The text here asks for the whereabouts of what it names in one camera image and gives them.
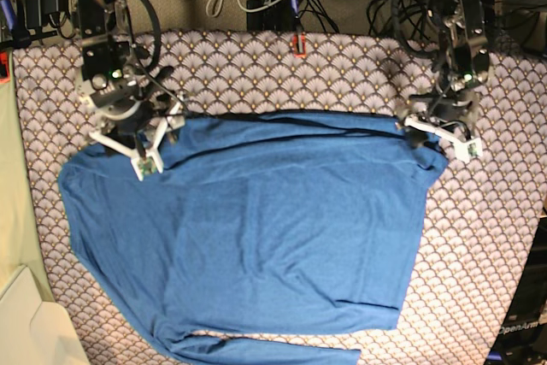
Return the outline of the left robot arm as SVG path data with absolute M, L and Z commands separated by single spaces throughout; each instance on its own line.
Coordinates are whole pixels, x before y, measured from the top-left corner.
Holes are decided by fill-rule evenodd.
M 468 162 L 482 155 L 482 141 L 473 131 L 475 90 L 491 71 L 483 5 L 481 0 L 429 0 L 427 13 L 438 31 L 438 79 L 428 93 L 409 97 L 425 108 L 406 114 L 403 126 L 414 134 L 416 145 L 430 133 L 450 142 L 456 158 Z

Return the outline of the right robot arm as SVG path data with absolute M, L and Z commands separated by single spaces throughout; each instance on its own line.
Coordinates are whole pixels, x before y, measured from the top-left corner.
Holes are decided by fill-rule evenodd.
M 139 1 L 152 25 L 152 50 L 137 42 L 127 0 L 71 0 L 71 23 L 83 59 L 76 93 L 95 114 L 91 138 L 110 148 L 150 148 L 152 133 L 162 120 L 172 120 L 168 110 L 181 100 L 163 84 L 174 68 L 159 65 L 157 13 L 150 0 Z

